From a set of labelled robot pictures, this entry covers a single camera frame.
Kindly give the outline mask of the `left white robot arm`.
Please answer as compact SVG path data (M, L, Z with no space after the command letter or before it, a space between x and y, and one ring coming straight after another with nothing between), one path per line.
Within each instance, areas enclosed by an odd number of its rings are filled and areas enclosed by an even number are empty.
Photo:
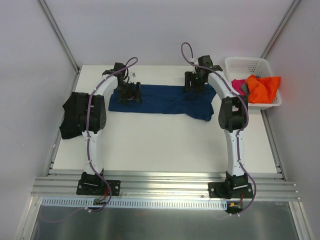
M129 68L137 63L137 57L127 63L116 62L112 69L105 70L92 92L72 92L63 104L64 117L60 126L63 139L84 137L86 157L80 184L93 194L105 188L104 160L101 157L101 138L107 124L106 98L117 92L118 103L128 105L131 101L142 103L141 84L129 78Z

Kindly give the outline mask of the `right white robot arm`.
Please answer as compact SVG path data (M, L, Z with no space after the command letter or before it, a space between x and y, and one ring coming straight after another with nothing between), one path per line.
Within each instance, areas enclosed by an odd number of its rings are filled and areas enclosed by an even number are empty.
M192 73L195 74L190 87L198 89L209 84L221 100L218 123L226 138L228 164L224 182L215 184L212 189L217 197L234 198L249 186L243 144L244 129L249 123L248 101L236 93L222 71L214 70L211 61L207 65L200 65L201 61L196 64L194 59L185 60L193 66Z

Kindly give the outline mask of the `blue t shirt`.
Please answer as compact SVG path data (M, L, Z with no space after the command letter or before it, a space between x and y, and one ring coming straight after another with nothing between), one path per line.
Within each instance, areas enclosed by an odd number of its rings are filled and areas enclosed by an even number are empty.
M183 86L143 84L140 93L141 103L130 100L124 104L118 102L118 91L115 90L110 97L108 110L139 114L185 114L209 122L214 114L212 101L217 94L209 84L200 92L194 89L185 92Z

